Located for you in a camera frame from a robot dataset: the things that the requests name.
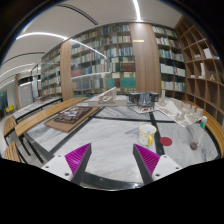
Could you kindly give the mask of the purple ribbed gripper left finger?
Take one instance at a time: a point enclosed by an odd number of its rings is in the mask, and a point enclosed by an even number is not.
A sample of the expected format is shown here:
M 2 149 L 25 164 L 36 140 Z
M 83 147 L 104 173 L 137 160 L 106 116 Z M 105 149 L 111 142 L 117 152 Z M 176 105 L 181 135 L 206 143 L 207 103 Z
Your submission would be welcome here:
M 91 144 L 88 143 L 65 155 L 66 162 L 73 174 L 72 182 L 76 185 L 82 181 L 91 153 Z

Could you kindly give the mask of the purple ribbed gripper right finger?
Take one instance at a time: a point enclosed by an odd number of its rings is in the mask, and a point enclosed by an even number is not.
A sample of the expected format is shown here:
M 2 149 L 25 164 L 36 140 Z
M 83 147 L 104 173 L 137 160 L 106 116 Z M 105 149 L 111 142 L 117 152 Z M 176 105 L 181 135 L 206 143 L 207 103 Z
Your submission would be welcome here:
M 133 155 L 137 162 L 143 183 L 145 185 L 152 183 L 152 174 L 160 159 L 160 156 L 138 144 L 133 145 Z

